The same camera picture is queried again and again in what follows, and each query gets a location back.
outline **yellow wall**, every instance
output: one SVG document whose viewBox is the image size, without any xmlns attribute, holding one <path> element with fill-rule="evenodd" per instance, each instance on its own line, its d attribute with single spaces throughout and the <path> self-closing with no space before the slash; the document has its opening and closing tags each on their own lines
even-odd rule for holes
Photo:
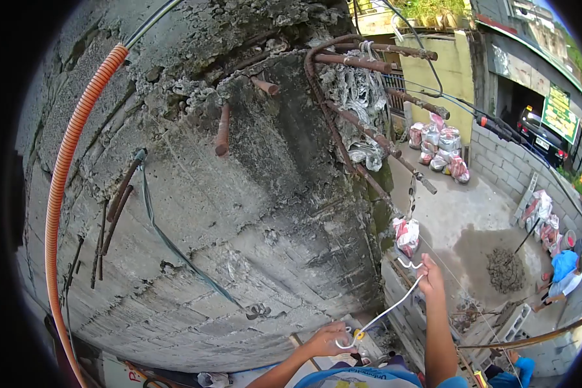
<svg viewBox="0 0 582 388">
<path fill-rule="evenodd" d="M 442 82 L 444 92 L 474 103 L 472 64 L 470 62 L 470 49 L 466 33 L 460 30 L 455 31 L 455 40 L 438 40 L 423 37 L 421 37 L 421 40 L 427 50 L 437 53 L 437 61 L 433 62 L 433 66 Z M 406 37 L 403 45 L 418 47 L 414 37 Z M 401 66 L 403 67 L 406 81 L 417 82 L 430 88 L 438 89 L 435 77 L 426 60 L 401 56 Z M 406 82 L 405 86 L 408 92 L 422 89 L 422 87 L 409 82 Z M 435 99 L 413 92 L 410 92 L 410 94 L 431 104 L 440 105 L 448 109 L 450 119 L 446 120 L 447 124 L 459 129 L 463 144 L 470 143 L 473 120 L 471 114 L 444 98 Z M 416 105 L 412 105 L 412 118 L 414 122 L 428 123 L 429 113 Z"/>
</svg>

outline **white shirt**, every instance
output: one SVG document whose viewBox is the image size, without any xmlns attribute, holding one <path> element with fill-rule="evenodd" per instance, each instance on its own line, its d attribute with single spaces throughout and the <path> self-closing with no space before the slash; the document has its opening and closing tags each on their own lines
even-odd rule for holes
<svg viewBox="0 0 582 388">
<path fill-rule="evenodd" d="M 582 281 L 582 273 L 575 275 L 574 272 L 570 272 L 563 280 L 558 283 L 552 283 L 550 291 L 548 293 L 549 297 L 555 297 L 560 294 L 569 295 L 569 293 L 575 290 L 575 287 Z"/>
</svg>

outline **hand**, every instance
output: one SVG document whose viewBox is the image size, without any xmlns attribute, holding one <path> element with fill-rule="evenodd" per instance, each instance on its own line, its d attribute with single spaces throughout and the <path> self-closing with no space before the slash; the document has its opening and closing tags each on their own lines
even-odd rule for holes
<svg viewBox="0 0 582 388">
<path fill-rule="evenodd" d="M 358 353 L 356 348 L 341 349 L 336 346 L 338 340 L 342 346 L 349 345 L 347 332 L 345 331 L 345 322 L 337 321 L 317 330 L 304 345 L 299 349 L 304 351 L 308 358 L 336 356 L 341 353 Z"/>
<path fill-rule="evenodd" d="M 509 356 L 509 361 L 511 361 L 512 364 L 515 364 L 515 362 L 518 361 L 518 358 L 520 358 L 520 353 L 514 350 L 507 350 L 506 355 Z"/>
<path fill-rule="evenodd" d="M 428 253 L 423 253 L 421 257 L 423 258 L 423 265 L 416 270 L 416 278 L 419 278 L 420 275 L 424 276 L 418 283 L 418 288 L 425 293 L 427 298 L 444 296 L 442 271 Z"/>
</svg>

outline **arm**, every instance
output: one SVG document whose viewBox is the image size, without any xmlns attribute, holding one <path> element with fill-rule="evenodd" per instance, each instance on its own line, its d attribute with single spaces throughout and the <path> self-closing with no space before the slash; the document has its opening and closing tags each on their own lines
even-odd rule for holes
<svg viewBox="0 0 582 388">
<path fill-rule="evenodd" d="M 347 344 L 345 322 L 333 322 L 317 330 L 315 335 L 304 345 L 297 348 L 289 358 L 251 382 L 246 388 L 284 388 L 297 370 L 312 357 L 335 356 L 350 352 L 357 353 L 355 348 L 339 348 L 335 344 L 336 340 L 339 340 L 344 345 Z"/>
<path fill-rule="evenodd" d="M 425 369 L 427 388 L 435 388 L 442 381 L 454 377 L 458 368 L 457 351 L 450 336 L 444 280 L 440 268 L 423 253 L 423 266 L 416 272 L 424 275 L 418 286 L 425 293 L 427 304 L 427 340 Z"/>
<path fill-rule="evenodd" d="M 513 365 L 520 369 L 522 387 L 527 388 L 528 384 L 530 384 L 530 378 L 533 376 L 534 361 L 526 357 L 519 357 L 518 361 L 514 362 Z"/>
</svg>

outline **metal gate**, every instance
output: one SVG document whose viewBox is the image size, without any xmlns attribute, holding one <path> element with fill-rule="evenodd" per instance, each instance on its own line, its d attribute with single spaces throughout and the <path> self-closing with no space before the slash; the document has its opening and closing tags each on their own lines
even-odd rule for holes
<svg viewBox="0 0 582 388">
<path fill-rule="evenodd" d="M 394 88 L 396 90 L 401 90 L 402 92 L 405 92 L 405 79 L 403 70 L 393 69 L 390 74 L 384 74 L 383 78 L 386 81 L 386 86 L 388 88 Z M 388 95 L 388 98 L 390 99 L 392 112 L 403 116 L 404 100 L 400 97 L 392 96 L 391 94 Z"/>
</svg>

